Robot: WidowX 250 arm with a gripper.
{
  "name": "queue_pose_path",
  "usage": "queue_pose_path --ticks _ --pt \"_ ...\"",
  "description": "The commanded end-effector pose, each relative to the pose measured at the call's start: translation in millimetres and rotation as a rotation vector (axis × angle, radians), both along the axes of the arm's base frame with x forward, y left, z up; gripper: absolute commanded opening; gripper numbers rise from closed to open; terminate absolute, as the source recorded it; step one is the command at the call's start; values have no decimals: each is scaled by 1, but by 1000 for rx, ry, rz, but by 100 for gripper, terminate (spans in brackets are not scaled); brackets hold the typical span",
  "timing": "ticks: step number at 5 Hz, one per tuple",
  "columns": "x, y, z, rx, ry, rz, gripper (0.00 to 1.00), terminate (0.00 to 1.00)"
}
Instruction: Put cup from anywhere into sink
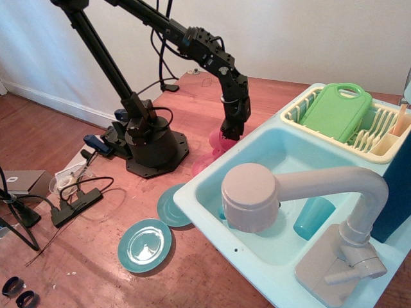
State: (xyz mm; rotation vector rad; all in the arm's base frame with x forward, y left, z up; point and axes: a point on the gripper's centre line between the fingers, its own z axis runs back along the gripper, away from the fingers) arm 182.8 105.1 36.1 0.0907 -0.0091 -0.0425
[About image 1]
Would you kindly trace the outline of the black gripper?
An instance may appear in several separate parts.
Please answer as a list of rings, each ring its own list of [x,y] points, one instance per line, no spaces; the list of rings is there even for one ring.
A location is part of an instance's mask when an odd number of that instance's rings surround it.
[[[234,101],[226,101],[220,97],[223,103],[225,119],[220,127],[223,138],[239,141],[243,135],[243,125],[250,117],[250,98],[240,98]]]

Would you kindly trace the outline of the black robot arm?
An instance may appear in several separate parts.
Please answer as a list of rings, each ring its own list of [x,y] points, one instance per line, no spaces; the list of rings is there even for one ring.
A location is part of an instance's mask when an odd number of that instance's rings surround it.
[[[46,92],[55,101],[78,103],[94,112],[112,112],[119,106],[119,99],[97,61],[61,8],[51,1],[44,5],[45,23],[51,30]],[[247,71],[245,46],[253,20],[250,1],[177,1],[175,9],[175,19],[184,27],[201,26],[222,36],[227,51],[240,58],[241,72]],[[150,27],[120,6],[103,1],[93,1],[88,12],[128,84],[140,90],[154,81],[158,57],[148,41]]]

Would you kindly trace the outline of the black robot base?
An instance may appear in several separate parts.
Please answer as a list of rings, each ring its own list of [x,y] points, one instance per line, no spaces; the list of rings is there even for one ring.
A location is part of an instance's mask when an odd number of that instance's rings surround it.
[[[149,99],[137,106],[145,107],[146,112],[130,117],[127,110],[118,110],[118,120],[101,135],[103,142],[125,160],[127,171],[140,177],[148,179],[174,171],[189,154],[186,136],[171,130],[171,121],[158,116]]]

